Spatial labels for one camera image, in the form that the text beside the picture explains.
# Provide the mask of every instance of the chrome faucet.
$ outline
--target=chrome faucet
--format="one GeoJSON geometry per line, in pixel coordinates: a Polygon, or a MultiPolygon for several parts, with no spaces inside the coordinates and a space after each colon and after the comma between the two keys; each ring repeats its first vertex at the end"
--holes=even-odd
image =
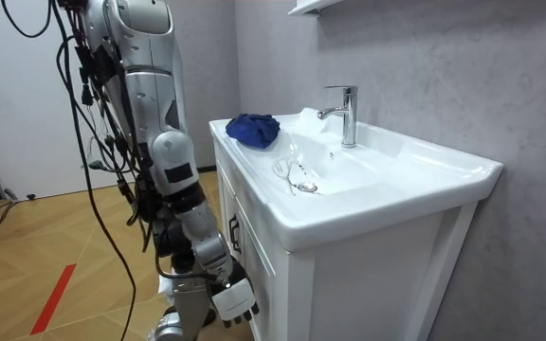
{"type": "Polygon", "coordinates": [[[318,111],[319,119],[326,119],[331,114],[342,115],[342,147],[353,148],[357,130],[357,87],[349,85],[326,86],[325,89],[342,88],[342,106],[318,111]]]}

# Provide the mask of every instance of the white sink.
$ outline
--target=white sink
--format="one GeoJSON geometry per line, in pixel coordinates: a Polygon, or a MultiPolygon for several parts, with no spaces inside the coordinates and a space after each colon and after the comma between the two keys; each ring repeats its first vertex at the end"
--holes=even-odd
{"type": "Polygon", "coordinates": [[[426,341],[502,164],[363,123],[344,149],[341,117],[275,118],[265,150],[210,123],[223,231],[262,307],[254,339],[426,341]]]}
{"type": "Polygon", "coordinates": [[[314,109],[275,118],[280,135],[264,150],[229,137],[227,119],[210,129],[279,222],[288,251],[476,203],[502,170],[499,162],[364,123],[357,125],[357,147],[345,149],[342,118],[319,120],[314,109]],[[317,190],[301,191],[300,184],[317,190]],[[348,217],[370,223],[332,224],[348,217]]]}

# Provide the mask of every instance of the red tape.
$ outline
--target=red tape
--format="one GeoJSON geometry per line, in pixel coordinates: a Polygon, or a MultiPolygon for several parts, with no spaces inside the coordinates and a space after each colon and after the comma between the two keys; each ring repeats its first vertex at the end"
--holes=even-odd
{"type": "Polygon", "coordinates": [[[73,271],[75,270],[76,265],[77,264],[70,264],[66,265],[66,267],[64,268],[61,277],[58,278],[58,283],[56,283],[54,290],[52,290],[52,294],[49,296],[49,299],[45,303],[42,313],[37,318],[37,322],[35,322],[33,330],[30,332],[31,335],[44,332],[46,330],[47,324],[54,315],[54,311],[58,306],[58,302],[60,302],[61,297],[63,296],[64,289],[66,289],[68,281],[71,280],[71,275],[73,275],[73,271]]]}

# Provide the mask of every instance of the blue cloth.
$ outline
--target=blue cloth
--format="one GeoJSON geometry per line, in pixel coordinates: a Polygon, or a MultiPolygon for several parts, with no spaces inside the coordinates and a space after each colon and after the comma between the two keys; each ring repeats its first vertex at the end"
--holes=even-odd
{"type": "Polygon", "coordinates": [[[245,145],[266,148],[280,131],[280,122],[271,115],[241,114],[227,124],[227,135],[245,145]]]}

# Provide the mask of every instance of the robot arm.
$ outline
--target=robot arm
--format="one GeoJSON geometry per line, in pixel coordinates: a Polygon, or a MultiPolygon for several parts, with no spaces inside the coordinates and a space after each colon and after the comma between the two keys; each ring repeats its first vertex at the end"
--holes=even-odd
{"type": "Polygon", "coordinates": [[[258,306],[246,272],[230,255],[197,181],[170,8],[161,0],[59,0],[59,5],[73,13],[69,19],[77,23],[83,69],[102,104],[104,97],[113,104],[135,156],[138,214],[153,231],[156,254],[172,256],[180,275],[174,281],[177,311],[164,315],[153,339],[193,340],[210,302],[226,321],[251,318],[250,309],[256,314],[258,306]],[[194,276],[204,272],[211,279],[194,276]]]}

